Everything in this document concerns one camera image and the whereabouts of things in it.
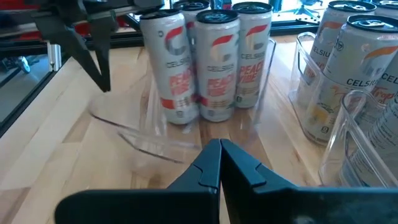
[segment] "robotic arm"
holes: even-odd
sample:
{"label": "robotic arm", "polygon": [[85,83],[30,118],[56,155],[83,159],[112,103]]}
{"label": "robotic arm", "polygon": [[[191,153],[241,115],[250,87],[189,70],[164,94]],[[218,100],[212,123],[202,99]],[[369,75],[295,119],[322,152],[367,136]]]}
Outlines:
{"label": "robotic arm", "polygon": [[[109,49],[117,16],[157,10],[163,0],[0,0],[0,38],[39,31],[65,49],[102,91],[110,91]],[[88,23],[97,69],[84,38],[74,26]]]}

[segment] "wooden table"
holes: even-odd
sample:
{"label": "wooden table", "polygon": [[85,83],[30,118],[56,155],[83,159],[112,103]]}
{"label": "wooden table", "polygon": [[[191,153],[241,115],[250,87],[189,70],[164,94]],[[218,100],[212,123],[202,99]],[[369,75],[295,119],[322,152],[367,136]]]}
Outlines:
{"label": "wooden table", "polygon": [[[257,136],[247,152],[297,185],[318,185],[323,148],[301,132],[287,98],[295,36],[278,42]],[[127,90],[145,77],[143,48],[111,51],[112,86]],[[166,187],[136,175],[88,114],[89,100],[101,92],[70,59],[0,139],[0,224],[53,223],[65,196],[85,189]],[[234,138],[233,127],[201,130],[201,142]],[[221,196],[221,223],[228,214]]]}

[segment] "can label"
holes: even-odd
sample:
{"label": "can label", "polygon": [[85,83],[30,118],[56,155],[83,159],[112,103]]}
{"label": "can label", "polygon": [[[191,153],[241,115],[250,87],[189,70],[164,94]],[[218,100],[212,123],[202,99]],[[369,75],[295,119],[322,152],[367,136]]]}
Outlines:
{"label": "can label", "polygon": [[239,69],[236,89],[236,106],[253,107],[259,98],[264,71],[271,13],[255,16],[241,15],[239,32]]}
{"label": "can label", "polygon": [[[326,67],[326,63],[336,43],[341,26],[347,21],[349,16],[354,14],[356,13],[336,11],[330,8],[325,10],[310,52],[312,60],[318,65],[321,71]],[[315,89],[312,82],[316,74],[309,66],[306,66],[303,76],[297,88],[297,103],[306,108]]]}
{"label": "can label", "polygon": [[377,34],[360,31],[343,26],[324,74],[341,85],[372,90],[395,56],[398,42],[382,41]]}
{"label": "can label", "polygon": [[[210,121],[224,121],[234,110],[239,21],[196,25],[200,113]],[[211,29],[217,26],[230,28]]]}
{"label": "can label", "polygon": [[304,117],[303,129],[307,137],[319,144],[328,143],[341,99],[351,90],[326,78],[320,81]]}
{"label": "can label", "polygon": [[398,54],[392,59],[386,71],[381,75],[372,94],[381,104],[387,104],[398,92]]}
{"label": "can label", "polygon": [[[387,107],[383,110],[380,117],[373,124],[372,128],[367,133],[369,142],[372,144],[374,150],[379,157],[389,168],[394,176],[398,174],[398,97],[395,97],[389,102]],[[354,170],[358,178],[365,186],[379,187],[382,186],[380,178],[376,175],[369,162],[366,160],[361,152],[354,152],[350,157]]]}
{"label": "can label", "polygon": [[182,14],[141,20],[155,82],[167,121],[186,124],[199,114]]}
{"label": "can label", "polygon": [[203,10],[197,10],[197,11],[182,11],[182,14],[184,15],[185,19],[185,26],[187,28],[187,35],[188,35],[188,41],[190,44],[190,49],[191,49],[191,56],[192,56],[192,65],[193,65],[193,72],[195,74],[195,79],[196,79],[196,74],[197,74],[197,60],[196,60],[196,30],[195,30],[195,21],[196,21],[196,15],[199,12],[208,10],[209,8],[203,9]]}
{"label": "can label", "polygon": [[355,117],[355,121],[363,133],[367,133],[369,131],[377,117],[380,116],[381,111],[381,108],[371,102],[366,102],[359,115]]}

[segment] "celsius can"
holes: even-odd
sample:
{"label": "celsius can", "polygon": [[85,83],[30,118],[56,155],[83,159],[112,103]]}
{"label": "celsius can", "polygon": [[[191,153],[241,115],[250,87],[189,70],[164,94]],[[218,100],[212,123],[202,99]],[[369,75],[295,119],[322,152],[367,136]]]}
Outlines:
{"label": "celsius can", "polygon": [[239,13],[241,22],[235,103],[238,108],[250,108],[259,98],[272,6],[262,2],[241,2],[233,9]]}
{"label": "celsius can", "polygon": [[197,62],[200,114],[219,122],[234,110],[238,67],[238,13],[214,9],[200,12],[197,30]]}
{"label": "celsius can", "polygon": [[[398,19],[398,1],[373,1],[377,6],[376,15]],[[372,94],[379,103],[387,104],[398,91],[398,54],[374,87]]]}
{"label": "celsius can", "polygon": [[[371,166],[369,161],[365,158],[364,154],[357,150],[350,155],[349,163],[352,166],[355,173],[357,173],[358,179],[364,186],[370,187],[382,187],[386,185],[388,187],[396,185],[393,180],[398,176],[398,96],[395,96],[393,100],[388,102],[386,108],[382,111],[376,122],[372,125],[371,129],[366,133],[366,137],[370,144],[374,148],[374,152],[377,153],[381,161],[386,165]],[[376,161],[374,155],[367,155],[371,160]],[[354,182],[352,177],[349,175],[348,164],[342,167],[340,172],[340,178],[345,179],[346,182]]]}
{"label": "celsius can", "polygon": [[373,15],[350,16],[323,71],[326,77],[320,81],[307,108],[304,129],[308,136],[326,144],[341,97],[352,89],[371,91],[397,49],[398,20]]}
{"label": "celsius can", "polygon": [[[347,18],[355,14],[374,14],[375,9],[375,5],[360,1],[332,1],[329,3],[310,52],[311,58],[321,71],[325,68],[341,26],[347,22]],[[305,77],[300,79],[297,100],[299,105],[307,107],[313,94],[314,86],[311,86],[311,84],[315,78],[315,73],[307,67],[303,75]]]}
{"label": "celsius can", "polygon": [[180,9],[185,19],[188,40],[191,48],[192,64],[196,73],[196,33],[195,21],[199,12],[210,9],[210,3],[206,0],[183,0],[173,4],[174,9]]}
{"label": "celsius can", "polygon": [[398,1],[373,0],[372,3],[377,6],[376,15],[398,19]]}
{"label": "celsius can", "polygon": [[183,15],[165,9],[140,17],[140,27],[167,121],[187,124],[199,114]]}

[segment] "metal frame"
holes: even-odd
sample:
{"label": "metal frame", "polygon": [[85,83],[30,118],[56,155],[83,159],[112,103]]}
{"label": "metal frame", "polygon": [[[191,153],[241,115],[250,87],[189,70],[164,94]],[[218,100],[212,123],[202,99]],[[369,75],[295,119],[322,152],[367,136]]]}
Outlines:
{"label": "metal frame", "polygon": [[47,42],[47,55],[49,56],[49,72],[57,72],[62,66],[61,46]]}
{"label": "metal frame", "polygon": [[[138,21],[130,15],[125,15],[124,19],[131,27],[139,30]],[[293,35],[301,32],[316,32],[318,25],[306,24],[300,21],[280,21],[273,22],[271,27],[271,36],[278,35]],[[86,38],[86,45],[90,50],[93,50],[93,40],[91,37]],[[143,47],[144,39],[141,32],[124,32],[117,33],[111,36],[111,48],[122,47]],[[7,56],[20,55],[40,55],[49,54],[49,70],[43,80],[18,104],[18,106],[10,113],[10,115],[0,123],[0,137],[9,129],[15,120],[22,114],[22,112],[30,105],[34,98],[52,79],[57,71],[66,62],[69,56],[62,57],[60,46],[52,45],[48,42],[39,40],[22,40],[15,42],[0,42],[0,54]]]}

